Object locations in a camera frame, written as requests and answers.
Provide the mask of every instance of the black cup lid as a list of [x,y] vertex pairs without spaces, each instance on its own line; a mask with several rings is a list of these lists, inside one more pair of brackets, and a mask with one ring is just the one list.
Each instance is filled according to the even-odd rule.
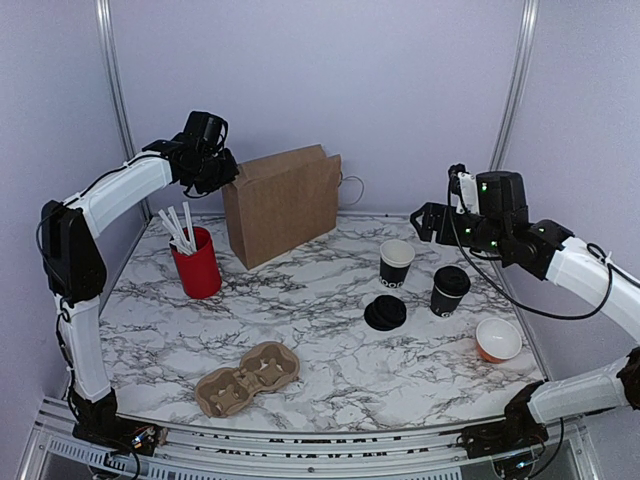
[[380,295],[367,306],[364,319],[371,328],[376,330],[393,330],[407,319],[407,307],[402,300],[394,296]]
[[453,265],[440,268],[433,277],[433,283],[442,293],[453,297],[466,295],[471,288],[469,275]]

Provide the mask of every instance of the orange bowl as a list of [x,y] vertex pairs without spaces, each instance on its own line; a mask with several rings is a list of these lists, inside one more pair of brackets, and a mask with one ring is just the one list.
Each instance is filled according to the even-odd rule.
[[476,327],[476,347],[487,362],[502,363],[520,353],[522,337],[506,320],[485,318]]

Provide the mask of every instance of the white wall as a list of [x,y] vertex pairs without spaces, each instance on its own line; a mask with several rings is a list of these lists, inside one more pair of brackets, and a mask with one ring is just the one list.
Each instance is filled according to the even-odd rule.
[[[35,245],[40,209],[123,160],[97,39],[93,2],[0,5],[3,478],[15,477],[43,395],[58,394],[64,379],[55,308]],[[101,237],[112,273],[141,226],[132,211]]]
[[[640,275],[640,4],[541,2],[528,83],[505,169],[525,179],[530,217],[551,218],[612,250]],[[518,297],[554,312],[591,307],[568,292],[508,269]],[[560,323],[529,315],[554,378],[626,355],[634,343],[612,321]],[[637,479],[640,414],[589,419],[606,478]]]
[[[192,109],[230,124],[239,161],[322,143],[367,184],[358,210],[441,200],[446,170],[486,169],[502,119],[521,2],[114,0],[138,147]],[[359,186],[345,187],[344,202]],[[153,206],[182,201],[167,189]],[[194,202],[220,211],[219,195]]]

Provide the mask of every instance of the white and black paper cup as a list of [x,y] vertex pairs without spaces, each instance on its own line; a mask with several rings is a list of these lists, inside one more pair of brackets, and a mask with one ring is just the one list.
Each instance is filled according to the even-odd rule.
[[402,240],[387,240],[380,246],[380,281],[385,287],[399,288],[407,278],[416,252]]
[[453,265],[440,268],[433,276],[431,311],[439,317],[448,317],[470,288],[471,280],[464,270]]

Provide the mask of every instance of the marble tabletop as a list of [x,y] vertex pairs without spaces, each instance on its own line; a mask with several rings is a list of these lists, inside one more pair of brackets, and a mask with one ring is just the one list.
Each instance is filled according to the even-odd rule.
[[[194,223],[214,239],[223,278],[216,296],[185,295],[154,219],[102,312],[102,348],[121,413],[247,430],[402,429],[499,415],[542,378],[524,335],[513,360],[493,365],[478,356],[474,331],[482,319],[499,316],[522,331],[513,309],[456,248],[421,243],[406,219],[338,217],[332,232],[249,272],[229,247],[224,219]],[[416,250],[397,290],[378,280],[379,246],[391,238]],[[428,308],[433,274],[444,265],[464,268],[472,281],[447,319]],[[364,308],[389,293],[406,303],[407,321],[373,330]],[[257,395],[232,417],[206,417],[194,398],[200,378],[237,366],[267,340],[299,357],[299,379]]]

